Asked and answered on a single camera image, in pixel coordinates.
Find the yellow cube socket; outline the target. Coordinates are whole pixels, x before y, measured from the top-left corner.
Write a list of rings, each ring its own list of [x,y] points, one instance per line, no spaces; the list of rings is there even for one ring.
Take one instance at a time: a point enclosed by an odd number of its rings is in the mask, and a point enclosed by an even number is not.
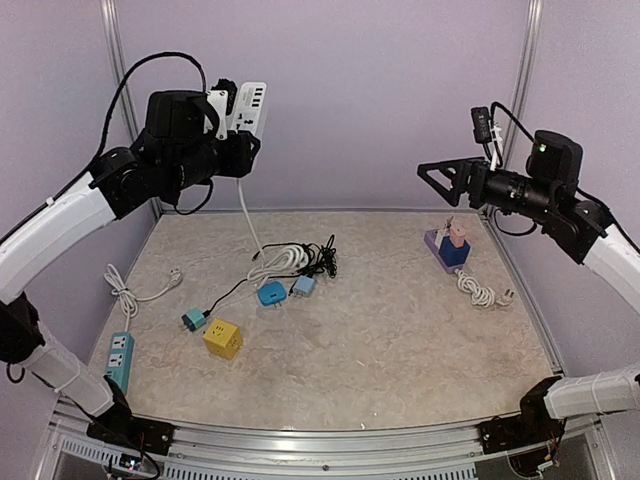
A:
[[[215,318],[203,334],[203,341],[210,353],[232,360],[243,345],[241,330],[235,324]]]

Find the white power strip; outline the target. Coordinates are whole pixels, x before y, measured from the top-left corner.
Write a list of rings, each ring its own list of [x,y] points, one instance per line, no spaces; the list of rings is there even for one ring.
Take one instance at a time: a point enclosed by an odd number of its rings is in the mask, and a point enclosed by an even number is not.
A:
[[[261,140],[268,110],[267,93],[265,82],[244,82],[236,94],[232,113],[227,118],[227,129],[248,131]]]

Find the dark blue cube socket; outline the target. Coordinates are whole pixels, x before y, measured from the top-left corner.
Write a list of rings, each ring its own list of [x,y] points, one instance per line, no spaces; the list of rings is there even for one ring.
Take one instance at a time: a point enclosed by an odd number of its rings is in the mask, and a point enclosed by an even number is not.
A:
[[[438,254],[446,267],[463,266],[471,251],[470,244],[466,241],[462,248],[455,248],[446,237],[439,247]]]

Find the pink charger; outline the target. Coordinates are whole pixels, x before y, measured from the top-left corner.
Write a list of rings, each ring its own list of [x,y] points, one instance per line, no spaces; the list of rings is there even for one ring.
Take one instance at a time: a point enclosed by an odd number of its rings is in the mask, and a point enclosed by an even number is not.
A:
[[[449,239],[455,248],[462,248],[466,242],[466,230],[462,226],[452,223],[449,227]]]

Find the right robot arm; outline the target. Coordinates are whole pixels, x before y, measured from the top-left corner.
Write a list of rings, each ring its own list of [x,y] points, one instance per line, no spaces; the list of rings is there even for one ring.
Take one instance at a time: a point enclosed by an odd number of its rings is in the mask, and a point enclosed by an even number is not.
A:
[[[569,137],[537,130],[525,134],[531,150],[525,171],[503,163],[496,110],[471,109],[474,140],[480,157],[423,163],[418,176],[449,205],[468,198],[472,209],[490,207],[531,221],[530,233],[541,232],[574,263],[603,280],[633,310],[639,308],[639,248],[606,203],[579,186],[583,148]],[[557,443],[572,417],[636,411],[639,408],[639,365],[584,376],[547,377],[520,400],[517,413],[479,424],[482,449],[506,452],[542,442]]]

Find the teal USB charger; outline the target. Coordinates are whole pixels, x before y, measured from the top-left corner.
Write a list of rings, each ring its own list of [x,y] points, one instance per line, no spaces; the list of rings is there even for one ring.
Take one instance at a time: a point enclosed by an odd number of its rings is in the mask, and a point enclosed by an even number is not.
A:
[[[206,324],[209,314],[208,310],[202,311],[199,308],[194,308],[186,312],[181,319],[184,327],[188,331],[194,332]]]

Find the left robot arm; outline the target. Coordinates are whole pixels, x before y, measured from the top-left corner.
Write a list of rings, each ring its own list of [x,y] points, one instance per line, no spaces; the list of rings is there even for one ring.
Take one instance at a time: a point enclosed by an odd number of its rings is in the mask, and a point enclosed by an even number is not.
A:
[[[157,453],[168,448],[173,427],[135,416],[115,380],[95,375],[51,334],[26,287],[81,240],[149,200],[174,206],[192,186],[248,175],[261,147],[266,95],[263,82],[227,79],[151,94],[132,145],[100,145],[73,180],[2,238],[1,359],[72,400],[89,418],[92,438]]]

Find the white USB charger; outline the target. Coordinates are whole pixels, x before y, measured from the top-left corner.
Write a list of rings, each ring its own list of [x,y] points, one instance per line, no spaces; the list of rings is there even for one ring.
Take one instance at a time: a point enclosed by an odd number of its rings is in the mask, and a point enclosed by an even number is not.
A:
[[[436,231],[434,238],[434,245],[439,248],[442,245],[443,240],[449,236],[449,228],[441,228]]]

